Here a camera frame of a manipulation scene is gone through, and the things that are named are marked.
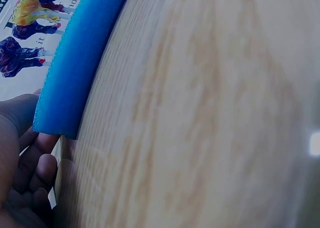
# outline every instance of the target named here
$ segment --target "finger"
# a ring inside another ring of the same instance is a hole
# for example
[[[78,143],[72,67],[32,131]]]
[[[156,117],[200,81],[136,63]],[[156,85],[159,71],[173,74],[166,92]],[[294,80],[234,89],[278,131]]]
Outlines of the finger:
[[[19,139],[20,153],[32,145],[38,135],[39,133],[34,132],[32,127],[30,127]]]
[[[50,154],[59,139],[58,135],[39,134],[34,143],[20,156],[14,175],[13,187],[23,193],[36,170],[43,154]]]
[[[35,192],[39,188],[44,188],[49,193],[55,183],[57,170],[56,158],[50,154],[43,154],[31,178],[29,190]]]
[[[5,202],[19,160],[19,136],[32,124],[38,97],[22,95],[0,102],[0,207]]]
[[[14,126],[18,136],[23,135],[32,125],[38,95],[24,94],[0,102],[0,117]]]
[[[34,194],[32,199],[32,210],[36,213],[41,220],[48,226],[52,227],[54,212],[51,209],[48,193],[45,189],[39,188]]]

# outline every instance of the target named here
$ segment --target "curved wooden board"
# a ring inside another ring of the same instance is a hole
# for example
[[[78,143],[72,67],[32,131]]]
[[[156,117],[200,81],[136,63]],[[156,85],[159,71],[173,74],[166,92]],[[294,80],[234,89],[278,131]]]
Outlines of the curved wooden board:
[[[63,150],[59,227],[293,227],[319,39],[318,0],[128,0]]]

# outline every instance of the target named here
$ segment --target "fingernail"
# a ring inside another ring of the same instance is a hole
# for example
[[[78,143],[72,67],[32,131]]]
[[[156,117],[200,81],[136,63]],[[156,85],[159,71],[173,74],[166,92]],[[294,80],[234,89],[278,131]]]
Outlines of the fingernail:
[[[35,95],[40,95],[40,93],[41,93],[41,89],[37,89],[33,94],[35,94]]]

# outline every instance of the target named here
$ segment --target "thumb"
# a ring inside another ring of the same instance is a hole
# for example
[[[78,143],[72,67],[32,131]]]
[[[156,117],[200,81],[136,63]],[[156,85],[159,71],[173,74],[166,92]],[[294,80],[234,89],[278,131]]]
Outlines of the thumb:
[[[32,125],[38,96],[26,94],[0,102],[0,209],[19,160],[19,137]]]
[[[32,125],[37,101],[38,95],[34,94],[24,94],[14,99],[2,101],[0,102],[0,118],[7,119],[20,137]]]

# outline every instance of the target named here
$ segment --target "blue foam tube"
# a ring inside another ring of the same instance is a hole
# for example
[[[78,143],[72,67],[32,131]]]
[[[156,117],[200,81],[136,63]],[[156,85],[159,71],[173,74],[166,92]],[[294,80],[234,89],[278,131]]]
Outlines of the blue foam tube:
[[[77,137],[93,78],[125,1],[80,1],[48,70],[34,131]]]

